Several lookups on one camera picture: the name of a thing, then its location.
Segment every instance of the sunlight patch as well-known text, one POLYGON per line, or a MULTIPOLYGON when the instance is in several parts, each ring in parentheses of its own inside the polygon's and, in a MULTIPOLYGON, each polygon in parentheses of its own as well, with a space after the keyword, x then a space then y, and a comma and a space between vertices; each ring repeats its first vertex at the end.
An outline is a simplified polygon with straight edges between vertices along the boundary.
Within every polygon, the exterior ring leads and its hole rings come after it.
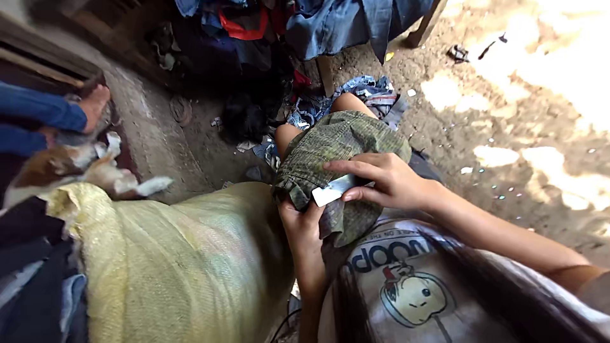
POLYGON ((484 167, 500 167, 519 159, 519 153, 506 148, 479 145, 473 150, 476 159, 484 167))

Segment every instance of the green fabric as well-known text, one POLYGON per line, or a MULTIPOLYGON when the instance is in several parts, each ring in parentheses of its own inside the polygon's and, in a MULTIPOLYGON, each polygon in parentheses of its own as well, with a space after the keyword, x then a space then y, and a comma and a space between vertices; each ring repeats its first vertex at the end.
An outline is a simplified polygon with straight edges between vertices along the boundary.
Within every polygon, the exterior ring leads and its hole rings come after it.
MULTIPOLYGON (((312 190, 343 176, 324 170, 325 162, 347 160, 360 153, 396 153, 405 162, 411 158, 409 142, 402 134, 355 110, 323 117, 296 136, 286 153, 271 191, 277 203, 290 195, 299 211, 307 209, 312 190)), ((320 238, 337 233, 336 247, 349 244, 371 228, 381 211, 382 207, 367 201, 335 200, 326 205, 320 220, 320 238)))

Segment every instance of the knee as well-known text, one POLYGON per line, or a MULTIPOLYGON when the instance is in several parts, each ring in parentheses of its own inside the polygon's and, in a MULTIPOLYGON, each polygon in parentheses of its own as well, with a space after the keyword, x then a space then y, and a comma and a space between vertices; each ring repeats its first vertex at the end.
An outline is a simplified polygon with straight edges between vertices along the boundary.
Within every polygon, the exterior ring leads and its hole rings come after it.
POLYGON ((333 101, 331 106, 331 112, 337 112, 340 110, 352 109, 354 104, 361 103, 360 99, 356 95, 352 93, 343 93, 339 95, 335 101, 333 101))

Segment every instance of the wooden table leg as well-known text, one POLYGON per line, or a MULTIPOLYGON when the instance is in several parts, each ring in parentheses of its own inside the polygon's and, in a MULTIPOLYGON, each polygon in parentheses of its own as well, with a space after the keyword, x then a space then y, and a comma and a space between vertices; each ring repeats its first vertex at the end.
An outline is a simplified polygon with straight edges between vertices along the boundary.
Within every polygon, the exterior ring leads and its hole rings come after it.
POLYGON ((335 92, 334 80, 332 78, 331 58, 332 57, 330 56, 318 56, 315 58, 315 61, 318 64, 320 80, 322 81, 322 86, 324 87, 324 94, 327 97, 331 97, 335 92))
POLYGON ((426 42, 430 32, 434 29, 434 25, 439 20, 440 13, 443 12, 445 5, 447 5, 447 0, 434 0, 430 12, 422 18, 417 31, 411 32, 407 36, 406 41, 408 46, 417 48, 426 42))

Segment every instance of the foot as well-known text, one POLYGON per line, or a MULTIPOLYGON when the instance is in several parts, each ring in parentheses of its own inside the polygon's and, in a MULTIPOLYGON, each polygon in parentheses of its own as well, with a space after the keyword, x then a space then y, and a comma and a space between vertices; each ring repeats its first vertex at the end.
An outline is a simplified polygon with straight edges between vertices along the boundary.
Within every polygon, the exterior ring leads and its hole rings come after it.
POLYGON ((83 133, 88 134, 93 132, 99 119, 102 117, 102 111, 108 100, 110 100, 110 90, 108 87, 97 85, 91 94, 78 102, 78 106, 81 107, 87 116, 87 124, 82 131, 83 133))
POLYGON ((57 129, 49 126, 43 126, 38 130, 39 133, 43 134, 46 140, 46 148, 55 148, 55 137, 57 137, 57 129))

